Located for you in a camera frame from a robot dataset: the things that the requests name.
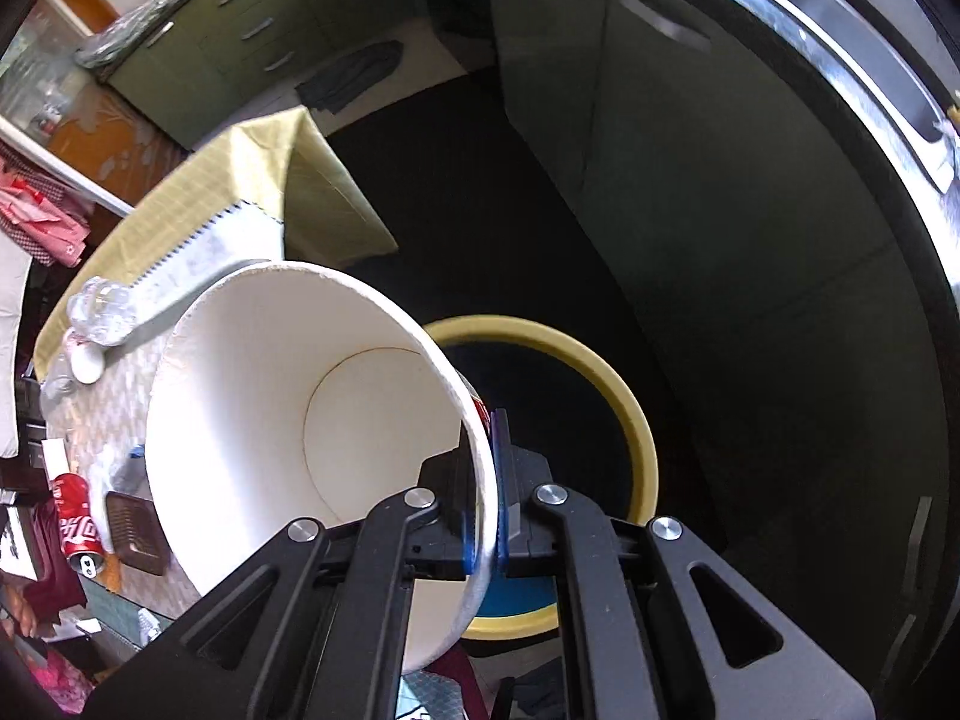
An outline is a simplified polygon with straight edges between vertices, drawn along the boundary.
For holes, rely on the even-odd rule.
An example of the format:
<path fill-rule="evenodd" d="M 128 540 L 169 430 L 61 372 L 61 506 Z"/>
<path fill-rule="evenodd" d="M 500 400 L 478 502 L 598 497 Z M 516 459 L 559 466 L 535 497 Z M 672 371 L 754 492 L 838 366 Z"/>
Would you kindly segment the red paper bucket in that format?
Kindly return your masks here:
<path fill-rule="evenodd" d="M 420 323 L 363 281 L 256 263 L 206 288 L 172 328 L 146 418 L 149 489 L 174 557 L 211 592 L 299 517 L 366 517 L 469 434 L 477 571 L 413 590 L 405 670 L 446 653 L 493 572 L 498 484 L 466 381 Z"/>

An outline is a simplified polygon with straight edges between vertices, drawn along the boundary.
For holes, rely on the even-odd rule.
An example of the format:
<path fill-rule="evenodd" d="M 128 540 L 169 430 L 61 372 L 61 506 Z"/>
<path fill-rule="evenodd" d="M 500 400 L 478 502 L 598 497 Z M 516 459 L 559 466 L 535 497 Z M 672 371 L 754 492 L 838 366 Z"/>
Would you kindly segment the clear plastic water bottle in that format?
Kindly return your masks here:
<path fill-rule="evenodd" d="M 68 298 L 67 317 L 78 335 L 98 346 L 121 346 L 143 323 L 133 289 L 94 277 Z"/>

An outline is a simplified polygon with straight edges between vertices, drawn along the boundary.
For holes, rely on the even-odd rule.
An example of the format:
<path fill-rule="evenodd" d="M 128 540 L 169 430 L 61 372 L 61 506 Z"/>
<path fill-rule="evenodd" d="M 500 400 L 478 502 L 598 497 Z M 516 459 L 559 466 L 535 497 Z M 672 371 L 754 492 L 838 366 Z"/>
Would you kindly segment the yellow rimmed blue trash bin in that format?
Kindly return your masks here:
<path fill-rule="evenodd" d="M 658 452 L 625 379 L 596 351 L 543 323 L 462 316 L 428 335 L 508 411 L 517 442 L 542 452 L 558 481 L 615 517 L 643 525 L 658 505 Z"/>

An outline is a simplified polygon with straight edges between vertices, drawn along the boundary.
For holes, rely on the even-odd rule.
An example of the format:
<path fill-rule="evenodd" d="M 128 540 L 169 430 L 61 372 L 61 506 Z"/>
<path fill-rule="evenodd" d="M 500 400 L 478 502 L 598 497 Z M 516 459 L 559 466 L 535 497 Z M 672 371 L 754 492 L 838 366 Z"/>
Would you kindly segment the green lower kitchen cabinets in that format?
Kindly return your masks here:
<path fill-rule="evenodd" d="M 174 0 L 103 80 L 192 148 L 257 94 L 414 13 L 413 0 Z"/>

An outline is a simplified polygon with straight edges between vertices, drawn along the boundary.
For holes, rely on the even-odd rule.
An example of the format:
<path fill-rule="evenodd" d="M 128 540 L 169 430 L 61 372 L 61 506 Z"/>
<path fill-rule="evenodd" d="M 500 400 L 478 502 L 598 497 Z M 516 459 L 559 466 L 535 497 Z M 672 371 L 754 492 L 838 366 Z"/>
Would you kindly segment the steel kitchen sink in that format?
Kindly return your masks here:
<path fill-rule="evenodd" d="M 900 52 L 846 0 L 786 0 L 825 32 L 872 83 L 880 105 L 939 192 L 955 177 L 957 138 L 946 114 Z"/>

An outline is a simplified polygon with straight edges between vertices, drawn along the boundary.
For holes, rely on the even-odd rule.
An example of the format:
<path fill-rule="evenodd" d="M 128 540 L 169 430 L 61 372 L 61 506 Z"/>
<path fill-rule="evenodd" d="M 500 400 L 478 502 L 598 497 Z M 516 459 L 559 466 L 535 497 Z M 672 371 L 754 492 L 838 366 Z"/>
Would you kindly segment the patterned tablecloth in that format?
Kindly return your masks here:
<path fill-rule="evenodd" d="M 83 263 L 34 345 L 49 437 L 89 486 L 101 532 L 112 491 L 148 494 L 146 410 L 172 325 L 207 286 L 241 266 L 302 260 L 343 270 L 397 242 L 320 133 L 296 106 L 230 125 L 156 185 Z M 107 284 L 122 305 L 121 344 L 93 383 L 71 363 L 89 346 L 68 308 Z"/>

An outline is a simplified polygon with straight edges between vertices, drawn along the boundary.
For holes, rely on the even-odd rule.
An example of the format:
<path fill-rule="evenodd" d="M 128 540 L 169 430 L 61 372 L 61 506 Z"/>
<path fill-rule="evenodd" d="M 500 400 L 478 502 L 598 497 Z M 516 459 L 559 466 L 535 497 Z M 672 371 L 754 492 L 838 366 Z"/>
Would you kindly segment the brown plastic tray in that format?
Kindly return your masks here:
<path fill-rule="evenodd" d="M 104 498 L 114 554 L 145 574 L 163 575 L 171 551 L 151 500 L 110 491 Z"/>

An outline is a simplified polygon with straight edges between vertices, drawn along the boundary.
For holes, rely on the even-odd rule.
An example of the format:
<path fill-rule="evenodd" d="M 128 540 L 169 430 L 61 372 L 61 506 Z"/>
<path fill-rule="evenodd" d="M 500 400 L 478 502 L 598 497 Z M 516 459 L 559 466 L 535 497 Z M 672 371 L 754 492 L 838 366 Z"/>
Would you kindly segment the red cola can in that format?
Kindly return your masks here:
<path fill-rule="evenodd" d="M 75 473 L 62 473 L 53 478 L 50 490 L 65 559 L 77 574 L 98 577 L 106 561 L 106 551 L 89 510 L 88 483 Z"/>

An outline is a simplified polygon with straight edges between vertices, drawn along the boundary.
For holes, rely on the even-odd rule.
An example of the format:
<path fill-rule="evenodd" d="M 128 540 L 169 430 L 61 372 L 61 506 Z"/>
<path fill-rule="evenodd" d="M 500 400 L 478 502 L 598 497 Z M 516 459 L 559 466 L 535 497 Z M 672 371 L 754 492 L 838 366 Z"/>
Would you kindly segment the red checkered apron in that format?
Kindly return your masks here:
<path fill-rule="evenodd" d="M 89 206 L 44 172 L 2 160 L 2 231 L 38 262 L 73 268 L 91 232 Z"/>

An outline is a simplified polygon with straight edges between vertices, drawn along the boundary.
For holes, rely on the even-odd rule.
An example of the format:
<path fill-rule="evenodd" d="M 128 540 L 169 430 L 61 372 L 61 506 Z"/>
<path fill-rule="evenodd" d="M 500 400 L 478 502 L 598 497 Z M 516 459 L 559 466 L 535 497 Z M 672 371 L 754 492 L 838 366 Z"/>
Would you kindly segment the crumpled plastic bag on counter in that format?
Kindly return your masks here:
<path fill-rule="evenodd" d="M 176 0 L 145 0 L 143 4 L 117 16 L 103 31 L 91 34 L 75 50 L 75 64 L 86 70 L 105 67 L 132 46 L 163 18 Z"/>

